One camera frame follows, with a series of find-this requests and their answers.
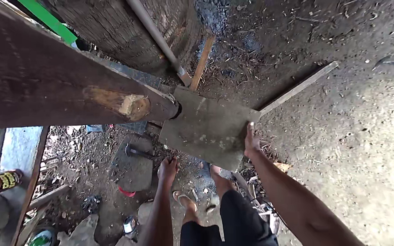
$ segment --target red object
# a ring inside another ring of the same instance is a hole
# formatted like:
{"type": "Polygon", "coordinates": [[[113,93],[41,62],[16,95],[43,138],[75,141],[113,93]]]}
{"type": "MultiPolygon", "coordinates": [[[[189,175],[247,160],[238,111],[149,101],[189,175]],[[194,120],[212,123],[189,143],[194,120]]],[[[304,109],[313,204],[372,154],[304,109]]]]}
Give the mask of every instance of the red object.
{"type": "Polygon", "coordinates": [[[120,186],[118,186],[118,190],[121,191],[121,193],[123,193],[126,197],[133,197],[135,195],[134,191],[132,191],[132,192],[125,191],[120,186]]]}

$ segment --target soil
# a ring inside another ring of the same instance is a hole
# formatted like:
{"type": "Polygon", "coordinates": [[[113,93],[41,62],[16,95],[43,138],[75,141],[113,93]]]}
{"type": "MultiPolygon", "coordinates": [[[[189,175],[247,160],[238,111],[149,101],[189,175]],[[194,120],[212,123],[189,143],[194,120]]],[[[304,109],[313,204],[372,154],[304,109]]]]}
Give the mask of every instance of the soil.
{"type": "MultiPolygon", "coordinates": [[[[394,59],[394,1],[224,3],[226,25],[216,32],[198,92],[260,109],[320,66],[338,61],[338,69],[261,117],[257,127],[270,143],[275,161],[293,165],[288,175],[322,199],[361,241],[394,245],[394,65],[372,70],[386,55],[394,59]]],[[[195,70],[206,37],[197,42],[189,71],[195,70]]],[[[181,163],[173,190],[191,197],[189,192],[197,186],[201,208],[214,192],[210,181],[198,174],[200,160],[165,149],[152,135],[155,154],[160,154],[152,187],[125,197],[108,179],[107,168],[128,132],[115,126],[106,133],[86,135],[82,127],[74,133],[82,143],[79,152],[71,150],[72,138],[65,132],[65,126],[54,127],[50,135],[59,138],[49,143],[56,154],[67,154],[55,176],[73,185],[69,199],[59,198],[47,217],[59,230],[71,231],[86,217],[80,208],[83,199],[100,195],[95,237],[101,245],[113,245],[121,237],[124,218],[154,198],[157,167],[167,155],[177,154],[181,163]]],[[[171,204],[178,245],[184,209],[172,198],[171,204]]],[[[218,208],[209,215],[204,209],[198,213],[203,225],[217,224],[222,230],[218,208]]],[[[280,245],[301,245],[284,227],[278,240],[280,245]]]]}

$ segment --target bark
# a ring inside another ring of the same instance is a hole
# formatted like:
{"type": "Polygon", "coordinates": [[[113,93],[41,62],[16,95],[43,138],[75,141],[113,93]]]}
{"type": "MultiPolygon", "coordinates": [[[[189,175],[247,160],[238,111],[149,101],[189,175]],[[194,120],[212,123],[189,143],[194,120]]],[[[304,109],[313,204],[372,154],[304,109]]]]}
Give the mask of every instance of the bark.
{"type": "MultiPolygon", "coordinates": [[[[201,28],[193,0],[142,0],[173,53],[187,64],[201,28]]],[[[125,0],[44,0],[84,39],[117,61],[162,76],[170,66],[125,0]]]]}

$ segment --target green board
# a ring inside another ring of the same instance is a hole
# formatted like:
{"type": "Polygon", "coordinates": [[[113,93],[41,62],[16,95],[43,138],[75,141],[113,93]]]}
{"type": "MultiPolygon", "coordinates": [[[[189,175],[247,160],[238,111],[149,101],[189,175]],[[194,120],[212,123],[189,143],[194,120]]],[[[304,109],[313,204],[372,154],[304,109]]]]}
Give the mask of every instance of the green board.
{"type": "Polygon", "coordinates": [[[71,45],[77,39],[66,26],[60,23],[58,19],[49,13],[40,3],[36,2],[36,0],[19,0],[19,2],[43,21],[43,23],[47,24],[57,35],[62,37],[65,43],[71,45]]]}

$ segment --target dark cloth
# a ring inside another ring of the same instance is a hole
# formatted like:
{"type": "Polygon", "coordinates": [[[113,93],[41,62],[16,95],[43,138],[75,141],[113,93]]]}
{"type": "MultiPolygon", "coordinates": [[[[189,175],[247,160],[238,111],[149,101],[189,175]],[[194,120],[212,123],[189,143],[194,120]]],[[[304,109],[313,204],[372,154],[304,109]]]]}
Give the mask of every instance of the dark cloth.
{"type": "Polygon", "coordinates": [[[278,246],[276,235],[268,224],[238,192],[229,190],[221,200],[225,241],[221,239],[218,226],[204,227],[190,221],[182,226],[181,246],[278,246]]]}

